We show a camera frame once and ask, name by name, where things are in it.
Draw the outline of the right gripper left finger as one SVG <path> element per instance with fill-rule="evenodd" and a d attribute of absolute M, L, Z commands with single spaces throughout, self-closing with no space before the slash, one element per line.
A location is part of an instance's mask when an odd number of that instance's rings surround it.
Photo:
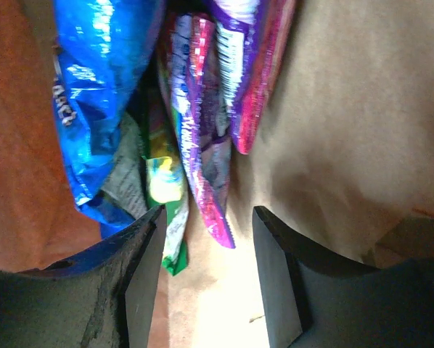
<path fill-rule="evenodd" d="M 43 270 L 0 270 L 0 347 L 146 347 L 166 222 L 154 207 Z"/>

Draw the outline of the purple snack packet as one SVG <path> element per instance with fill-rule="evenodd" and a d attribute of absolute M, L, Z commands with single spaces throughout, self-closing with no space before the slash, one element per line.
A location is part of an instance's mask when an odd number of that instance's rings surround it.
<path fill-rule="evenodd" d="M 179 15 L 171 41 L 171 111 L 181 161 L 207 231 L 221 246 L 233 249 L 226 220 L 232 144 L 216 24 L 205 14 Z"/>
<path fill-rule="evenodd" d="M 295 0 L 208 1 L 216 21 L 224 100 L 237 151 L 253 148 L 287 44 Z"/>

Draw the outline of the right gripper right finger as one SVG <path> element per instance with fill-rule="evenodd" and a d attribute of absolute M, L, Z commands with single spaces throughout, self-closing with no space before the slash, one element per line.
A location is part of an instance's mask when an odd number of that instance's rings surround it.
<path fill-rule="evenodd" d="M 271 347 L 434 347 L 434 259 L 365 265 L 263 206 L 253 242 Z"/>

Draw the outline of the red brown paper bag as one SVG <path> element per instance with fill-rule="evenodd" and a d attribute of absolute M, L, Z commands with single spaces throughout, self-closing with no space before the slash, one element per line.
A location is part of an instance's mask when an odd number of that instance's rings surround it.
<path fill-rule="evenodd" d="M 100 240 L 54 129 L 50 1 L 0 1 L 0 269 Z M 434 1 L 299 1 L 253 150 L 233 153 L 224 249 L 196 207 L 159 277 L 150 347 L 267 347 L 252 210 L 379 268 L 434 257 Z"/>

